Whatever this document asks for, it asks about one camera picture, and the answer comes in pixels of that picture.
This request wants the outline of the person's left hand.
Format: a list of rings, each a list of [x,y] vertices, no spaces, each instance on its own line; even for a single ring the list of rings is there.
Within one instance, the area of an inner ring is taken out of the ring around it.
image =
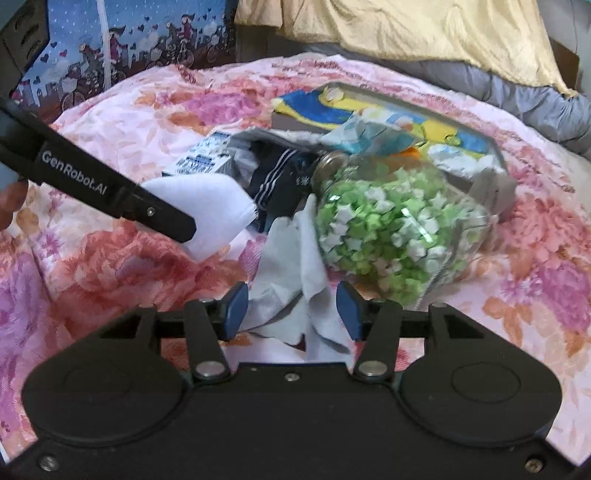
[[[24,205],[27,192],[28,181],[19,180],[8,185],[0,193],[0,230],[6,230],[12,223],[16,213]]]

